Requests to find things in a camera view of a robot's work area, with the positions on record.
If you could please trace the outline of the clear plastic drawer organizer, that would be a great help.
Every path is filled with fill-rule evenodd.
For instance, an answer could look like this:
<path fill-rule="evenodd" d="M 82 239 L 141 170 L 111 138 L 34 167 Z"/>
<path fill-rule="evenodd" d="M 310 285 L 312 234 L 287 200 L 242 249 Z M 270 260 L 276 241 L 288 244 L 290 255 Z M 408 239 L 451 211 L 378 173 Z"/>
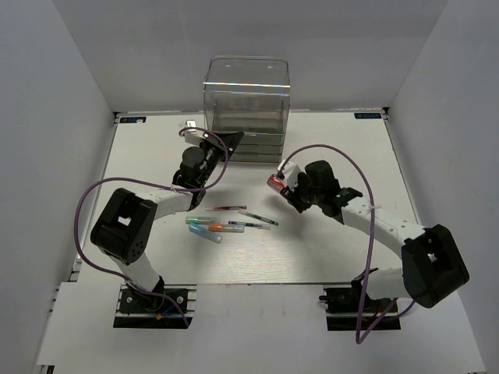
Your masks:
<path fill-rule="evenodd" d="M 281 162 L 291 83 L 288 62 L 261 56 L 212 58 L 203 82 L 205 126 L 212 132 L 243 132 L 234 162 Z"/>

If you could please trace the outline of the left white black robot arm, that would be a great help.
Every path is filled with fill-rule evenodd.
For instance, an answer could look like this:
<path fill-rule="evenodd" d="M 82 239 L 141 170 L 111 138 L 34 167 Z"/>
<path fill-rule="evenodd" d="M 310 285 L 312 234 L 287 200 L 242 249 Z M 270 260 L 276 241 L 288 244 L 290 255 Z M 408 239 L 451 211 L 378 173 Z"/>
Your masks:
<path fill-rule="evenodd" d="M 179 131 L 191 146 L 182 153 L 169 185 L 136 194 L 116 189 L 90 233 L 90 241 L 119 267 L 127 286 L 149 311 L 165 302 L 163 278 L 153 269 L 145 250 L 153 223 L 175 213 L 196 209 L 219 163 L 228 163 L 243 132 L 210 132 L 196 126 Z"/>

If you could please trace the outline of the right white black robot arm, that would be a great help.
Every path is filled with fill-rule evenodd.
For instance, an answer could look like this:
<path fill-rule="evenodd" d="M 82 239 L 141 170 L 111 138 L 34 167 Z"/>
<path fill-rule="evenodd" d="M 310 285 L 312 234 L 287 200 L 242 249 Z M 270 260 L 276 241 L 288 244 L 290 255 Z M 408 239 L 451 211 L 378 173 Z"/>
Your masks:
<path fill-rule="evenodd" d="M 373 235 L 401 261 L 395 268 L 370 270 L 351 285 L 353 304 L 371 310 L 381 299 L 411 298 L 430 309 L 469 281 L 469 271 L 451 232 L 443 225 L 431 228 L 404 221 L 370 204 L 351 187 L 342 188 L 326 161 L 304 169 L 281 163 L 277 173 L 280 191 L 299 213 L 312 206 L 340 224 Z"/>

